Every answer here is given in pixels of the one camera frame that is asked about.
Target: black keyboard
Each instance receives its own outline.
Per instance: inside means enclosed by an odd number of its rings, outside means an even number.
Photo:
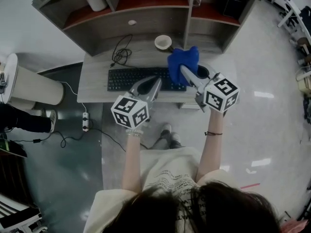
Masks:
[[[150,76],[162,79],[161,91],[186,91],[187,87],[174,84],[166,67],[112,69],[108,73],[108,91],[128,91],[137,81]]]

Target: desk shelf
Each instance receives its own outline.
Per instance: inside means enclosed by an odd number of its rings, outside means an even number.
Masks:
[[[138,39],[174,34],[182,39],[184,49],[197,45],[201,51],[225,52],[258,0],[244,0],[238,19],[221,15],[212,5],[214,0],[202,0],[200,7],[193,7],[193,0],[106,1],[108,7],[99,12],[92,11],[86,0],[33,0],[32,5],[87,54],[95,56],[128,34]]]
[[[192,19],[198,19],[198,20],[209,20],[209,21],[215,21],[225,24],[230,24],[239,27],[241,24],[238,20],[232,17],[226,17],[222,14],[220,14],[212,4],[210,3],[202,3],[200,7],[193,7]]]
[[[110,8],[95,12],[87,5],[73,11],[69,15],[63,29],[66,30],[106,15],[151,8],[189,8],[189,3],[188,0],[120,0],[115,12],[112,12]]]

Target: shoe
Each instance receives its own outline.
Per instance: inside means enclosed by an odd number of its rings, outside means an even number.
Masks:
[[[50,133],[54,132],[54,128],[55,128],[55,124],[57,121],[57,113],[55,110],[51,110],[51,114],[50,114],[50,120],[51,120],[51,130]]]
[[[169,131],[170,133],[172,132],[172,126],[169,123],[166,123],[163,125],[162,130],[161,130],[161,134],[163,133],[163,131]]]
[[[40,110],[40,116],[41,116],[41,117],[46,117],[45,109],[41,109],[41,110]]]
[[[172,139],[172,141],[176,141],[176,142],[180,143],[180,136],[177,133],[172,133],[171,139]]]

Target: blue towel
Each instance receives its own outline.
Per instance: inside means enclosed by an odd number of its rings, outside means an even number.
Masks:
[[[199,50],[197,47],[192,47],[190,50],[183,51],[174,49],[173,53],[167,58],[169,64],[169,73],[172,81],[175,84],[183,84],[190,86],[180,71],[180,66],[185,65],[191,72],[197,75]]]

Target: white mug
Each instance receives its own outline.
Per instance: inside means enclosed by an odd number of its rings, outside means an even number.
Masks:
[[[167,35],[160,35],[155,39],[155,47],[160,51],[170,51],[173,52],[174,48],[172,47],[173,41]]]
[[[87,0],[93,11],[101,11],[107,7],[105,0]]]

